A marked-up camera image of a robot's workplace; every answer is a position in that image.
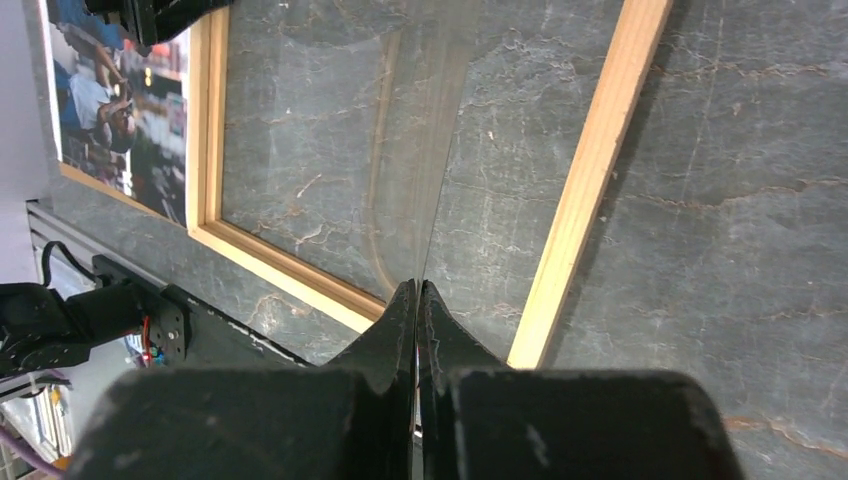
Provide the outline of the clear plastic sheet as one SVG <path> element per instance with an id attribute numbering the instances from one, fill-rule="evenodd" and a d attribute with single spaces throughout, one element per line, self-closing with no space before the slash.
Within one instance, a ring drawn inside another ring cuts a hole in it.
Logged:
<path id="1" fill-rule="evenodd" d="M 479 1 L 282 6 L 258 237 L 378 298 L 425 270 Z"/>

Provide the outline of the wooden picture frame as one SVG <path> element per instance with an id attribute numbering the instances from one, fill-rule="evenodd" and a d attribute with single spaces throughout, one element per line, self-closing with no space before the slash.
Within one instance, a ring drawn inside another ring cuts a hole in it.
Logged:
<path id="1" fill-rule="evenodd" d="M 669 1 L 624 2 L 548 233 L 532 287 L 508 355 L 510 366 L 541 366 L 584 251 L 608 179 L 618 158 L 647 72 L 672 9 Z M 223 153 L 224 35 L 229 13 L 222 9 L 198 22 L 194 36 L 210 37 L 201 47 L 210 64 L 210 118 L 200 135 L 206 158 L 191 167 L 188 234 L 194 240 L 274 284 L 348 328 L 362 333 L 383 313 L 384 304 L 270 244 L 220 216 Z"/>

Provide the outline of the printed colour photo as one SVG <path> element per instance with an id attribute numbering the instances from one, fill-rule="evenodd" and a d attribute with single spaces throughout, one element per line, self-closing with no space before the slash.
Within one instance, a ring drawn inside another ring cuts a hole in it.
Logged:
<path id="1" fill-rule="evenodd" d="M 41 1 L 58 160 L 186 223 L 190 33 L 137 44 L 82 1 Z"/>

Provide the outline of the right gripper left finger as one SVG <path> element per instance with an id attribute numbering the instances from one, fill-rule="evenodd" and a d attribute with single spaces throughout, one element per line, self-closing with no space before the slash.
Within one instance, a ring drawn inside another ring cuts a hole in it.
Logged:
<path id="1" fill-rule="evenodd" d="M 101 397 L 70 479 L 407 479 L 418 285 L 320 367 L 136 370 Z"/>

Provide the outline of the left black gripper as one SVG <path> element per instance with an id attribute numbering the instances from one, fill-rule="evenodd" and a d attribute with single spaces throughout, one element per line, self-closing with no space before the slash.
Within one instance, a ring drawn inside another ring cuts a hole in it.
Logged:
<path id="1" fill-rule="evenodd" d="M 85 11 L 122 27 L 139 45 L 171 41 L 207 14 L 234 0 L 86 0 Z"/>

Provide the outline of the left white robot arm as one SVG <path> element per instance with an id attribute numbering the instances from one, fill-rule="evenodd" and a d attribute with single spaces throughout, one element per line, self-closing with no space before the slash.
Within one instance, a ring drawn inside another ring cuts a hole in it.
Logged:
<path id="1" fill-rule="evenodd" d="M 36 1 L 49 151 L 59 172 L 187 226 L 207 82 L 204 21 L 221 1 Z M 36 283 L 1 288 L 1 372 L 71 367 L 135 334 L 145 366 L 183 362 L 196 307 L 103 255 L 80 263 L 59 240 Z"/>

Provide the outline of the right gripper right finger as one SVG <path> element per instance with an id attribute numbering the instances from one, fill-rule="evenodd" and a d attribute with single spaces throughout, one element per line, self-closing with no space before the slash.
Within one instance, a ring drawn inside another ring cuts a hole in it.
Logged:
<path id="1" fill-rule="evenodd" d="M 656 369 L 513 369 L 431 282 L 418 310 L 428 479 L 740 479 L 721 415 L 692 377 Z"/>

